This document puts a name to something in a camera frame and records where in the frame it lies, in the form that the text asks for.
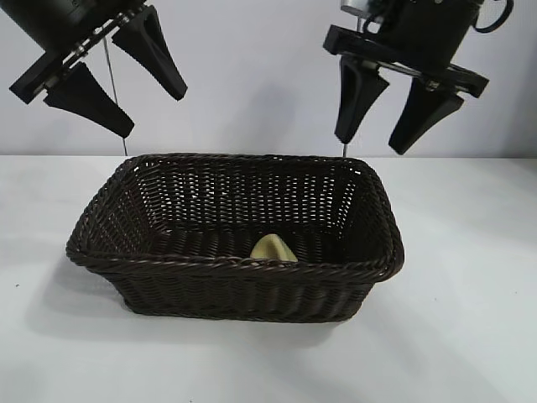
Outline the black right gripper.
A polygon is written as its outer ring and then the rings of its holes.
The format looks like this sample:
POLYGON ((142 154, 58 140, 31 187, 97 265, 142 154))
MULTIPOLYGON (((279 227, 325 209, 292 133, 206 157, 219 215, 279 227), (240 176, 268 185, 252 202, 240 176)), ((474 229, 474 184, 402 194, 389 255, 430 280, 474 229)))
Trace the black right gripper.
MULTIPOLYGON (((341 97, 335 135, 350 143, 370 107, 388 88, 378 65, 404 66, 404 73, 480 97, 488 79, 451 60, 475 22, 481 1, 341 1, 343 12, 363 20, 362 30, 332 25, 323 48, 340 59, 341 97)), ((430 91, 417 78, 388 145, 405 154, 430 128, 458 111, 456 93, 430 91)))

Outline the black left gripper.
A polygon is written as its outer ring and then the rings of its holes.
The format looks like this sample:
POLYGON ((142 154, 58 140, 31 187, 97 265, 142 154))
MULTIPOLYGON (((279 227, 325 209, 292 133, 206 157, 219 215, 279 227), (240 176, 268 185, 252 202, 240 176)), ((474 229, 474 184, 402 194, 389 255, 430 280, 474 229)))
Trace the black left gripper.
MULTIPOLYGON (((135 59, 176 100, 188 86, 169 52, 154 6, 144 1, 2 1, 1 9, 44 51, 11 86, 31 103, 52 76, 72 65, 65 58, 86 54, 115 28, 112 42, 135 59)), ((128 137, 133 120, 106 94, 87 65, 79 62, 47 91, 44 103, 74 113, 128 137)))

